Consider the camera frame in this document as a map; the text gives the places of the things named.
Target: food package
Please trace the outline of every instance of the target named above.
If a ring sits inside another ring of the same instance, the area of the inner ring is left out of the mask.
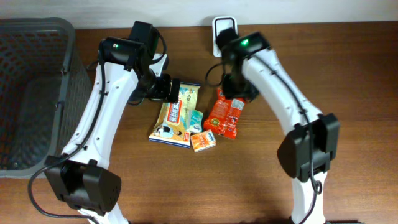
[[[244,99],[227,100],[220,89],[217,89],[217,95],[217,102],[203,124],[203,129],[212,130],[215,134],[235,139],[236,123],[242,113],[245,104]]]
[[[203,119],[203,113],[197,110],[188,110],[187,114],[187,127],[186,129],[191,133],[201,133],[201,121]]]
[[[200,85],[181,83],[177,103],[163,103],[150,141],[190,148],[190,132],[187,130],[189,110],[194,110]]]
[[[195,152],[199,152],[216,146],[216,138],[214,137],[211,130],[207,130],[205,132],[191,136],[191,142],[193,146],[193,151]]]

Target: table surface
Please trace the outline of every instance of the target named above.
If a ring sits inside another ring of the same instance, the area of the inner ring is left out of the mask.
[[[325,182],[327,220],[397,223],[398,220],[398,22],[239,26],[261,31],[297,86],[323,113],[340,123],[336,159]],[[159,29],[167,42],[167,73],[204,83],[212,56],[211,27]],[[96,58],[100,40],[127,37],[130,29],[77,30],[84,64]],[[219,78],[215,71],[214,79]],[[199,90],[197,110],[209,114],[214,88]],[[284,135],[267,103],[247,104],[236,140],[191,149],[148,140],[160,103],[127,106],[113,142],[111,172],[123,180],[119,204],[138,223],[275,223],[289,217],[291,179],[276,152]],[[35,197],[44,209],[72,213],[45,179]],[[2,223],[87,223],[39,214],[27,196],[27,180],[0,179]]]

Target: red snack bag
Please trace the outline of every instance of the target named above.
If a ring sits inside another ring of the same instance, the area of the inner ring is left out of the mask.
[[[207,120],[203,125],[204,130],[211,130],[230,139],[236,138],[236,123],[242,113],[244,100],[236,98],[227,100],[223,91],[217,89],[218,99]]]

